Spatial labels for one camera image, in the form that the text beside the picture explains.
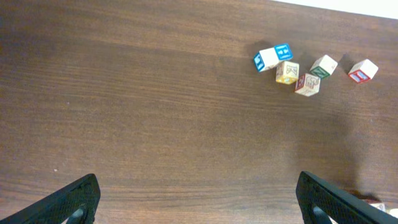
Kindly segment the wood block blue side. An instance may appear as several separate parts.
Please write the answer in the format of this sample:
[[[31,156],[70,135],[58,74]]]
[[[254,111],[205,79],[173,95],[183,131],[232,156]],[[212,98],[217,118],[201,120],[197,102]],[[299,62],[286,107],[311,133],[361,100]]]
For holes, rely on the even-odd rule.
[[[276,67],[279,64],[279,58],[274,48],[260,50],[254,56],[254,64],[258,72],[263,72]]]

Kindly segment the wood block red E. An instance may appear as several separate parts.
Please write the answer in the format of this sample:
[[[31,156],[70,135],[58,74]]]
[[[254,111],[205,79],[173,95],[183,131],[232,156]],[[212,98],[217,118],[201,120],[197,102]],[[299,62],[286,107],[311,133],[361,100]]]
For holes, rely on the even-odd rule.
[[[296,81],[295,93],[303,96],[312,96],[320,91],[320,77],[306,73]]]

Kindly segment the blue number 5 block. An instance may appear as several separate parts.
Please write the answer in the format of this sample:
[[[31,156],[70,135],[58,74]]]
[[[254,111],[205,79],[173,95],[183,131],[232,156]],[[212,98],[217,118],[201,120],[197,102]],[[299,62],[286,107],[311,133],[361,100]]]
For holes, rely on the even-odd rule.
[[[395,217],[395,218],[398,218],[398,208],[393,208],[393,209],[389,210],[388,213],[389,213],[391,216],[393,216],[393,217]]]

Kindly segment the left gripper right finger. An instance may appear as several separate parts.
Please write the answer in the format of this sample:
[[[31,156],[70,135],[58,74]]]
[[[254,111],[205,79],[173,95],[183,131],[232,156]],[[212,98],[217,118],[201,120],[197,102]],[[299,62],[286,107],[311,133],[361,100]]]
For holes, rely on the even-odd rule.
[[[397,224],[392,215],[307,171],[300,173],[295,192],[305,224]]]

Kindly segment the red number wood block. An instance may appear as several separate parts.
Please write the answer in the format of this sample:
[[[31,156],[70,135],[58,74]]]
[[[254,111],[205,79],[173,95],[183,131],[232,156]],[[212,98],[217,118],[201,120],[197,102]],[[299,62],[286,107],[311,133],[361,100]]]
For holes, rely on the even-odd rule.
[[[377,201],[377,200],[364,200],[367,204],[369,204],[370,206],[381,210],[383,212],[386,212],[386,206],[384,203]]]

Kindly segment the green letter N block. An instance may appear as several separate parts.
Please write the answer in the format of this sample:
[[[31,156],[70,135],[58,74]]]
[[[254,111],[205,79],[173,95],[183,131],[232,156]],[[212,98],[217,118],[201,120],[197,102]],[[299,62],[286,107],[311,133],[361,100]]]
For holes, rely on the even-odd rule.
[[[332,59],[329,55],[324,55],[315,61],[310,69],[310,73],[324,79],[333,74],[337,65],[337,61]]]

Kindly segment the far red wood block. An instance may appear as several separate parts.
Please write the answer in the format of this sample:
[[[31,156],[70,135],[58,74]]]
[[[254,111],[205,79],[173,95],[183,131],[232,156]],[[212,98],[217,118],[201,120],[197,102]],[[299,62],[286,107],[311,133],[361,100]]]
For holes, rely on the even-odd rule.
[[[356,83],[365,83],[372,80],[379,67],[369,59],[355,64],[348,73],[348,76]]]

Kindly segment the blue top wood block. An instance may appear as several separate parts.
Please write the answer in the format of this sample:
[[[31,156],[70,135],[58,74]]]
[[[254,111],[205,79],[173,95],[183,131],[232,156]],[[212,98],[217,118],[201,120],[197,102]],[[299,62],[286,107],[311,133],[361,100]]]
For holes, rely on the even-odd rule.
[[[280,61],[291,60],[294,57],[288,43],[275,45],[274,50],[275,50],[277,57]]]

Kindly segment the yellow letter K block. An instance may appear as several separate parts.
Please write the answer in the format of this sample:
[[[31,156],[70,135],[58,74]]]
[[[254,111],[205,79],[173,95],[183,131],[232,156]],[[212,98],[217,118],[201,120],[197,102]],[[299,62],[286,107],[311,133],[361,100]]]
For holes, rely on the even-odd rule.
[[[283,61],[276,68],[275,81],[290,85],[299,79],[300,65],[295,62]]]

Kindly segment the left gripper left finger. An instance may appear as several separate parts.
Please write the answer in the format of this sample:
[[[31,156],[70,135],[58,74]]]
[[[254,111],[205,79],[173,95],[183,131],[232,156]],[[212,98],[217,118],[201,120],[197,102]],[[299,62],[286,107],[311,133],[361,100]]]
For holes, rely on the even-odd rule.
[[[93,224],[101,197],[94,174],[87,174],[1,223],[84,223]]]

